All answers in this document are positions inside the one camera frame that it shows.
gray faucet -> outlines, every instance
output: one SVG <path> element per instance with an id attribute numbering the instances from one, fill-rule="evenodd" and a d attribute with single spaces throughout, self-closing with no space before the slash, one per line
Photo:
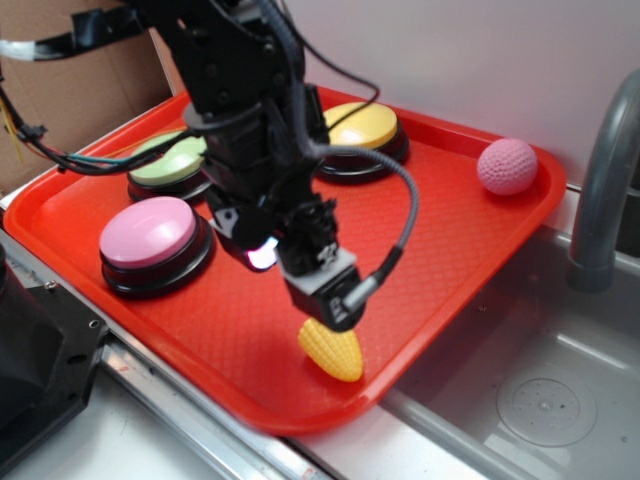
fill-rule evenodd
<path id="1" fill-rule="evenodd" d="M 569 249 L 567 282 L 575 290 L 599 293 L 611 285 L 616 240 L 638 158 L 640 70 L 620 85 L 591 153 Z M 624 227 L 637 231 L 640 217 L 633 222 Z"/>

sink basin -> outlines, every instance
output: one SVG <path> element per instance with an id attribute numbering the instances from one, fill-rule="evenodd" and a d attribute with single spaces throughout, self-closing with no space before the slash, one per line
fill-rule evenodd
<path id="1" fill-rule="evenodd" d="M 638 478 L 640 267 L 574 292 L 569 242 L 540 229 L 382 403 L 490 478 Z"/>

toy corn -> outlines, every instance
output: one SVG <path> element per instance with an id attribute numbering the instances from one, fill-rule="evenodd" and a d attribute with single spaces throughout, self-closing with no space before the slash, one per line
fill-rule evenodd
<path id="1" fill-rule="evenodd" d="M 362 377 L 362 351 L 353 330 L 333 332 L 316 319 L 309 318 L 300 329 L 298 342 L 309 357 L 332 377 L 343 382 L 356 382 Z"/>

screw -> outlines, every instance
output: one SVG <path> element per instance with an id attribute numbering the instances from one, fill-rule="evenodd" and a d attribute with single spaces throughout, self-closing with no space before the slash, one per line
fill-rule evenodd
<path id="1" fill-rule="evenodd" d="M 229 96 L 229 92 L 227 92 L 226 90 L 220 90 L 218 92 L 218 95 L 216 96 L 216 100 L 218 100 L 218 103 L 220 103 L 221 105 L 229 103 L 230 99 L 231 97 Z"/>
<path id="2" fill-rule="evenodd" d="M 273 57 L 276 54 L 276 47 L 273 46 L 273 43 L 265 43 L 262 47 L 262 53 L 265 57 Z"/>
<path id="3" fill-rule="evenodd" d="M 276 87 L 281 87 L 282 85 L 284 85 L 284 82 L 285 82 L 285 78 L 284 78 L 284 75 L 282 73 L 276 73 L 273 76 L 273 84 Z"/>
<path id="4" fill-rule="evenodd" d="M 210 63 L 204 67 L 204 73 L 209 78 L 214 78 L 218 75 L 218 66 L 215 63 Z"/>

knit ball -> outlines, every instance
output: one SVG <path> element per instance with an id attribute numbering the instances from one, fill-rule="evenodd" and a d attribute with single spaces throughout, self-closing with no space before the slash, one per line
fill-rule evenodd
<path id="1" fill-rule="evenodd" d="M 522 140 L 502 138 L 489 145 L 478 159 L 478 178 L 497 195 L 514 195 L 531 186 L 538 172 L 538 157 Z"/>

